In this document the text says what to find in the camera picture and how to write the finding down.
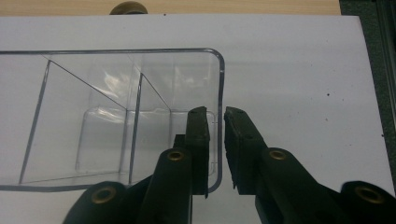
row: clamp jaw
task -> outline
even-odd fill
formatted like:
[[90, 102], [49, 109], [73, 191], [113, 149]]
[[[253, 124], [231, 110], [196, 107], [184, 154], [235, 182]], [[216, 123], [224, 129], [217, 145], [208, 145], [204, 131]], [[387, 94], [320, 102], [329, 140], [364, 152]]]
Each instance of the clamp jaw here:
[[[226, 156], [233, 186], [256, 195], [262, 223], [396, 223], [396, 199], [381, 188], [347, 182], [341, 192], [320, 185], [287, 150], [268, 147], [248, 114], [227, 107]], [[207, 197], [209, 131], [206, 109], [189, 112], [186, 134], [177, 134], [154, 174], [125, 188], [102, 182], [87, 189], [64, 224], [191, 223], [191, 195]]]

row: transparent plastic box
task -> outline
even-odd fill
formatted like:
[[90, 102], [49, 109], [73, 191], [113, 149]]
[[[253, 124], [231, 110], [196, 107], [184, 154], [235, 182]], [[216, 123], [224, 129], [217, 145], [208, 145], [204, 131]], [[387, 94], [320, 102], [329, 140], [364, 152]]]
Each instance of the transparent plastic box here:
[[[17, 89], [32, 75], [41, 86], [25, 115]], [[209, 192], [220, 183], [224, 61], [213, 49], [3, 51], [0, 80], [2, 190], [132, 185], [153, 173], [198, 106], [210, 131]], [[25, 136], [10, 130], [23, 125]]]

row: white surface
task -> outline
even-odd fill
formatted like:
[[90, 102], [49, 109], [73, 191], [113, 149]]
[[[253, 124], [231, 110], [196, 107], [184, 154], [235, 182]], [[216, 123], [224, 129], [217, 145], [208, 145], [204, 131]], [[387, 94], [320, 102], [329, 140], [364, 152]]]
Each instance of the white surface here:
[[[0, 19], [0, 50], [163, 48], [218, 50], [226, 64], [223, 105], [246, 110], [268, 146], [289, 150], [319, 183], [339, 190], [359, 179], [394, 194], [356, 17]], [[20, 94], [33, 95], [24, 89]], [[34, 111], [34, 106], [25, 109]], [[195, 199], [193, 223], [258, 223], [253, 197], [232, 190], [226, 161], [223, 172], [220, 188], [207, 201]], [[80, 193], [0, 192], [1, 223], [60, 223]]]

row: clear plastic container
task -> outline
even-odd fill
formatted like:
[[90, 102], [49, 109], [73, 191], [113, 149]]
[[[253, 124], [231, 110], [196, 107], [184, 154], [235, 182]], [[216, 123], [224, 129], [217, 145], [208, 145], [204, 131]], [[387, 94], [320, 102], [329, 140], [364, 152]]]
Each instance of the clear plastic container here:
[[[188, 111], [202, 105], [211, 139], [209, 191], [219, 185], [224, 61], [217, 51], [0, 52], [1, 92], [15, 92], [12, 83], [33, 73], [42, 84], [30, 96], [37, 101], [30, 133], [12, 136], [9, 128], [21, 126], [16, 119], [0, 127], [0, 189], [85, 189], [105, 180], [132, 185], [153, 173], [161, 152], [185, 133]], [[18, 97], [3, 94], [0, 112], [16, 110]]]

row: brass rivet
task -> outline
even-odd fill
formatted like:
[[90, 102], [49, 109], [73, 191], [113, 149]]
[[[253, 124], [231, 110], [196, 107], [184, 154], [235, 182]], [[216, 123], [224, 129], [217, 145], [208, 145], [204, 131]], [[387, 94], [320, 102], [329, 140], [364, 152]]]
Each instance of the brass rivet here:
[[172, 151], [168, 153], [168, 159], [171, 161], [183, 160], [184, 154], [180, 151]]
[[369, 203], [380, 204], [385, 201], [384, 197], [380, 193], [365, 186], [357, 186], [355, 188], [355, 193], [364, 201]]
[[278, 161], [283, 161], [286, 159], [286, 154], [279, 150], [270, 151], [270, 156], [273, 159], [278, 160]]
[[116, 189], [111, 186], [103, 187], [94, 192], [91, 196], [93, 203], [107, 203], [116, 196]]

